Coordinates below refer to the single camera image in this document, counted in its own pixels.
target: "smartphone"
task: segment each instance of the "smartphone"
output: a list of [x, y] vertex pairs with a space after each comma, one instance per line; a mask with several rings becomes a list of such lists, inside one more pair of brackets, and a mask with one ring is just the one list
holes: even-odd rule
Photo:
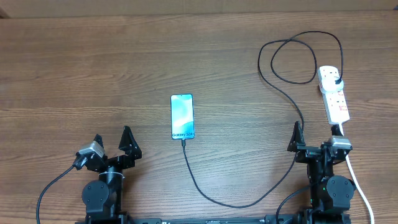
[[193, 139], [193, 96], [192, 94], [172, 95], [172, 139]]

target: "wooden table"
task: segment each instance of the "wooden table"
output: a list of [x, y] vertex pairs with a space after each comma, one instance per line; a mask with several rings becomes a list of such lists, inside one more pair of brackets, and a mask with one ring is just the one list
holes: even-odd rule
[[[345, 134], [358, 180], [378, 223], [398, 216], [398, 13], [298, 12], [201, 16], [91, 17], [0, 20], [0, 223], [35, 223], [42, 189], [68, 168], [80, 146], [101, 134], [115, 156], [123, 126], [131, 127], [142, 159], [125, 172], [123, 207], [132, 216], [160, 218], [260, 217], [308, 184], [296, 164], [261, 203], [232, 209], [213, 204], [196, 190], [180, 141], [170, 137], [170, 95], [195, 97], [196, 138], [187, 154], [199, 186], [224, 203], [257, 200], [286, 172], [294, 122], [291, 103], [257, 72], [262, 44], [304, 30], [337, 35], [345, 54], [345, 93], [351, 120]], [[319, 65], [340, 67], [333, 38], [299, 38], [310, 44]], [[291, 85], [269, 80], [290, 94], [306, 120], [307, 145], [330, 137], [317, 79]], [[310, 51], [289, 44], [275, 58], [285, 78], [308, 80]], [[345, 164], [335, 174], [350, 177]], [[81, 191], [97, 174], [72, 171], [45, 194], [42, 223], [84, 219]], [[282, 209], [309, 204], [300, 195]], [[356, 192], [354, 223], [368, 211]]]

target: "white cable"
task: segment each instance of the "white cable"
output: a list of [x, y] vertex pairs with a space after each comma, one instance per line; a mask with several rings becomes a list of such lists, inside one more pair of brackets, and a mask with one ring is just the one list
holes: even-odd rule
[[[338, 124], [338, 127], [339, 127], [339, 129], [340, 129], [341, 134], [344, 135], [344, 132], [343, 132], [343, 125], [341, 125], [341, 123], [339, 123], [339, 124]], [[370, 214], [370, 216], [371, 216], [371, 224], [374, 224], [373, 210], [372, 210], [371, 205], [370, 205], [370, 203], [368, 202], [368, 200], [367, 200], [365, 194], [363, 193], [361, 187], [359, 186], [358, 180], [357, 180], [356, 177], [355, 177], [354, 170], [353, 170], [353, 167], [351, 166], [351, 163], [350, 163], [350, 161], [349, 161], [348, 155], [346, 156], [346, 162], [347, 162], [347, 166], [348, 166], [349, 172], [350, 172], [350, 174], [351, 174], [351, 176], [352, 176], [352, 178], [353, 178], [353, 180], [354, 180], [355, 186], [356, 186], [356, 188], [358, 189], [359, 194], [361, 195], [363, 201], [365, 202], [365, 204], [366, 204], [366, 206], [367, 206], [367, 208], [368, 208], [368, 210], [369, 210], [369, 214]]]

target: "phone screen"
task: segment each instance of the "phone screen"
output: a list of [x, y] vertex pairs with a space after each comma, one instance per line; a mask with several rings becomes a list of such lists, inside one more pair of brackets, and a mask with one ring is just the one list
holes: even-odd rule
[[193, 139], [193, 96], [192, 94], [172, 95], [172, 138]]

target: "white power strip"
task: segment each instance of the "white power strip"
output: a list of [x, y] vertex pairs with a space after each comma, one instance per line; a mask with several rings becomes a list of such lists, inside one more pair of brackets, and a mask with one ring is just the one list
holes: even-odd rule
[[[343, 93], [344, 82], [341, 81], [339, 84], [336, 84], [336, 80], [339, 79], [339, 77], [338, 69], [333, 66], [325, 65], [320, 67], [318, 70], [319, 88], [322, 92], [329, 124], [338, 124], [340, 127], [340, 132], [342, 135], [344, 135], [342, 124], [349, 120], [349, 113], [347, 102]], [[374, 224], [374, 216], [371, 205], [359, 186], [348, 155], [346, 156], [346, 162], [349, 172], [354, 180], [355, 186], [369, 210], [371, 224]]]

